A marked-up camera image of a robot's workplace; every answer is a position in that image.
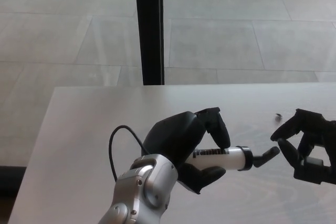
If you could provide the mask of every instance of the white table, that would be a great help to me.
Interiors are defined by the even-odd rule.
[[[232,146],[262,153],[274,146],[269,137],[279,126],[275,113],[285,121],[302,108],[331,120],[335,101],[336,83],[57,88],[9,224],[96,224],[112,201],[108,139],[120,124],[144,139],[161,119],[218,106]],[[208,134],[201,145],[215,146]],[[121,174],[140,148],[121,131],[113,155]],[[176,184],[161,223],[335,223],[336,186],[295,180],[292,173],[278,155],[258,169],[228,171],[201,195]]]

